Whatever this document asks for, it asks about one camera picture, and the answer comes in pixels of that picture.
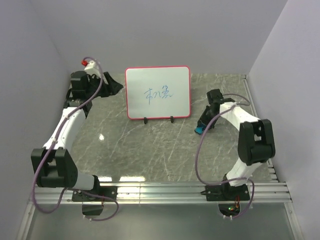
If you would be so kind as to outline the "red framed whiteboard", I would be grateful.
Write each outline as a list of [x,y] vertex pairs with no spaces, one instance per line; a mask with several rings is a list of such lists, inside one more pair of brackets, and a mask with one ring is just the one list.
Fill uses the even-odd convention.
[[186,65],[127,68],[125,90],[131,120],[191,115],[191,71]]

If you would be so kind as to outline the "aluminium mounting rail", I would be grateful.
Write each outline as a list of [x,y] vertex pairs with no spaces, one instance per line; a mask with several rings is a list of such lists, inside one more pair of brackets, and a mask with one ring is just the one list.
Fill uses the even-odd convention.
[[[103,186],[117,187],[116,201],[124,204],[232,204],[235,201],[207,201],[201,192],[205,186],[199,182],[104,182]],[[286,183],[258,182],[255,184],[253,201],[258,203],[291,203]]]

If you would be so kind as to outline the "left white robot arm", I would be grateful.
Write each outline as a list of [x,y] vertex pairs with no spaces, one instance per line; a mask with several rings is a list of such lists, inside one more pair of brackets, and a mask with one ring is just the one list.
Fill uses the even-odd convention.
[[96,97],[116,95],[123,85],[116,82],[108,72],[88,73],[75,71],[70,75],[71,87],[67,92],[61,119],[52,136],[41,148],[31,153],[35,182],[42,188],[67,188],[83,190],[89,201],[101,196],[98,178],[81,173],[73,161],[70,151],[73,142],[87,119]]

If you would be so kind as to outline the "blue whiteboard eraser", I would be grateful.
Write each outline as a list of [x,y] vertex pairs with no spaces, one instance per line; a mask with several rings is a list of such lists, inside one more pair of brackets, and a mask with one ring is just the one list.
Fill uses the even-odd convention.
[[196,127],[194,129],[195,133],[197,133],[198,135],[202,135],[204,130],[205,130],[205,128],[203,128],[202,126]]

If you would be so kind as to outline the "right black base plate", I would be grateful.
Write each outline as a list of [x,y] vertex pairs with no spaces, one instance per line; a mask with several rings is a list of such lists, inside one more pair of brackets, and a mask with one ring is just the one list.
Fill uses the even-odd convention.
[[205,196],[208,202],[249,201],[251,198],[246,184],[240,186],[230,186],[229,183],[214,186],[206,185],[205,190],[200,194]]

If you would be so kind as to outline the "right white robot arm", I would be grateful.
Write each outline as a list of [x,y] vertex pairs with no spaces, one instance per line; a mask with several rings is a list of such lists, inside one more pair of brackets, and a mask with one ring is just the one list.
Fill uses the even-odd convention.
[[222,94],[219,89],[206,93],[208,105],[197,121],[195,132],[201,135],[195,155],[195,173],[199,178],[198,158],[202,143],[208,130],[213,129],[220,117],[227,120],[238,130],[238,159],[232,169],[226,173],[221,183],[220,193],[226,200],[232,200],[244,187],[252,173],[276,153],[272,123],[268,119],[259,119],[243,106],[250,101],[237,93]]

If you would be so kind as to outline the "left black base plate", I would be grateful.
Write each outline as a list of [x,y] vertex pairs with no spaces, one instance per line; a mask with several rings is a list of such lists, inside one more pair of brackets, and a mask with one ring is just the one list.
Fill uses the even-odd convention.
[[99,189],[73,191],[71,200],[73,202],[112,202],[117,199],[118,187],[100,186]]

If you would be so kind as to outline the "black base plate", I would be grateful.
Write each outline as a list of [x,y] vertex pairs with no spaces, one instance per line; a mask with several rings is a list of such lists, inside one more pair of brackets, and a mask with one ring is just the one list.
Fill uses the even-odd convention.
[[71,200],[73,202],[112,202],[117,199],[118,187],[100,186],[99,189],[73,191]]
[[208,202],[249,201],[251,198],[246,184],[240,186],[230,186],[229,183],[214,186],[206,185],[205,190],[200,194],[205,196]]

